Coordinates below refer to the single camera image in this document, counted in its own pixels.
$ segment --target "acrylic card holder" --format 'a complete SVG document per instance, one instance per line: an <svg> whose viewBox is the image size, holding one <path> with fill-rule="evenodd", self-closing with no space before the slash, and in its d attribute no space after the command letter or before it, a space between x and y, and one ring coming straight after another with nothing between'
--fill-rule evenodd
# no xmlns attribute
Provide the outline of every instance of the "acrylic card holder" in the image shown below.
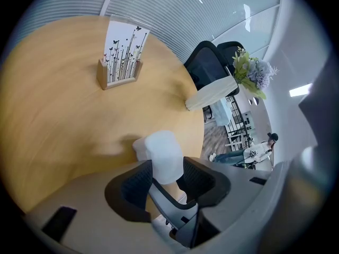
<svg viewBox="0 0 339 254"><path fill-rule="evenodd" d="M96 77L102 89L136 81L142 68L141 55L150 26L131 18L112 15L103 58L97 64Z"/></svg>

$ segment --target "white vase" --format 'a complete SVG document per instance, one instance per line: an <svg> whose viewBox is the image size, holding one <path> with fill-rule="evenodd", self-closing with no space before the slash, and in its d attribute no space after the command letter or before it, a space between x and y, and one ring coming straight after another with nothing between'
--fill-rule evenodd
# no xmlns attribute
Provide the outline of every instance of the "white vase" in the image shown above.
<svg viewBox="0 0 339 254"><path fill-rule="evenodd" d="M190 111L201 109L219 101L237 88L237 82L232 76L215 80L204 86L195 95L186 100L186 108Z"/></svg>

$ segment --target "floor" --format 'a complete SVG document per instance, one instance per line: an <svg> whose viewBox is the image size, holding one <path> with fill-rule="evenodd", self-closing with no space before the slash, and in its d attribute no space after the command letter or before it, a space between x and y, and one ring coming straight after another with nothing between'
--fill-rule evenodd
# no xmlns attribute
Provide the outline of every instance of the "floor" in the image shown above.
<svg viewBox="0 0 339 254"><path fill-rule="evenodd" d="M217 126L214 119L207 119L204 125L204 137L200 158L208 160L212 153L217 155L221 153L228 153L231 151L230 147L225 147L229 144L227 132L224 126Z"/></svg>

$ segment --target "jeans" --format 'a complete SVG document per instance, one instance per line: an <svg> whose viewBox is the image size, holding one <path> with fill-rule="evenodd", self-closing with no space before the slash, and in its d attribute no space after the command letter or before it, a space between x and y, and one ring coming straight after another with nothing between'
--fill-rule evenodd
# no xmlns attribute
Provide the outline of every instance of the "jeans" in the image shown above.
<svg viewBox="0 0 339 254"><path fill-rule="evenodd" d="M227 165L241 164L244 162L244 150L236 150L229 153L217 155L214 158L213 162Z"/></svg>

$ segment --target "office chair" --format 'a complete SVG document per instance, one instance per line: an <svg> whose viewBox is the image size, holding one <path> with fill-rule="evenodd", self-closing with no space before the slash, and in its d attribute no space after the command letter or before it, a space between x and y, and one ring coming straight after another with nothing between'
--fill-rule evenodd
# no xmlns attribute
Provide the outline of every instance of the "office chair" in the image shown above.
<svg viewBox="0 0 339 254"><path fill-rule="evenodd" d="M222 54L224 59L226 60L227 67L231 74L234 74L235 68L233 67L233 58L235 55L235 52L238 50L238 47L244 49L242 44L237 41L229 41L229 42L224 42L219 45L217 45L217 49L219 52Z"/></svg>
<svg viewBox="0 0 339 254"><path fill-rule="evenodd" d="M197 90L215 80L231 75L227 60L210 41L200 42L184 66L192 77ZM228 96L234 96L238 93L239 87Z"/></svg>

